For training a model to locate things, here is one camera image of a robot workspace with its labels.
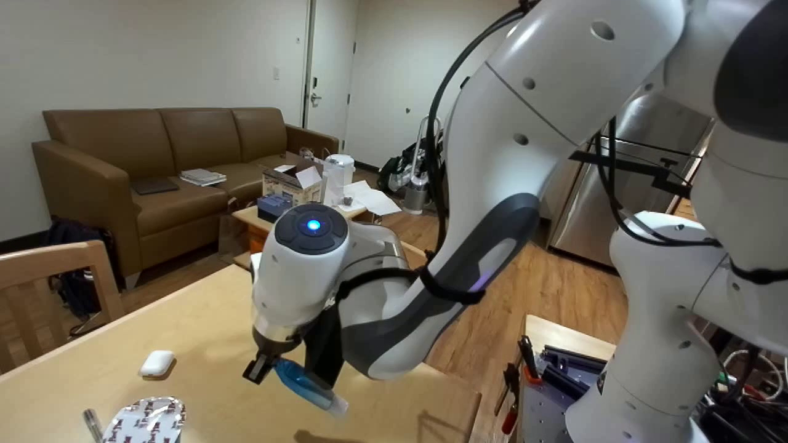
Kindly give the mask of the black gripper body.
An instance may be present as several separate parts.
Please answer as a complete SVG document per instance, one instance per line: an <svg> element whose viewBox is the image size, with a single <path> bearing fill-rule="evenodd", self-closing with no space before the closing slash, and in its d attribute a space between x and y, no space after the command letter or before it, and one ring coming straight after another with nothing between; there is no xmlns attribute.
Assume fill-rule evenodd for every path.
<svg viewBox="0 0 788 443"><path fill-rule="evenodd" d="M253 335L258 344L257 356L242 371L244 380L260 384L267 375L273 368L273 362L299 344L306 346L306 368L316 375L320 382L332 386L342 368L342 340L340 340L340 319L334 316L318 316L312 322L299 328L284 343L269 340L260 332Z"/></svg>

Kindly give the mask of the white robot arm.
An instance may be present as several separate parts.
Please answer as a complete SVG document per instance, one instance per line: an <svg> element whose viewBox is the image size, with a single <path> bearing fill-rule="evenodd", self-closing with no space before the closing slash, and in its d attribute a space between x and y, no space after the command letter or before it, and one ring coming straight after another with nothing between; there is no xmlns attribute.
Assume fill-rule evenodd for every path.
<svg viewBox="0 0 788 443"><path fill-rule="evenodd" d="M530 241L555 167L656 92L714 124L695 212L637 212L613 234L625 332L563 424L574 443L705 443L691 414L720 364L695 325L788 346L788 0L540 0L500 28L449 124L436 255L408 270L390 229L287 210L253 263L257 360L334 316L342 362L414 368Z"/></svg>

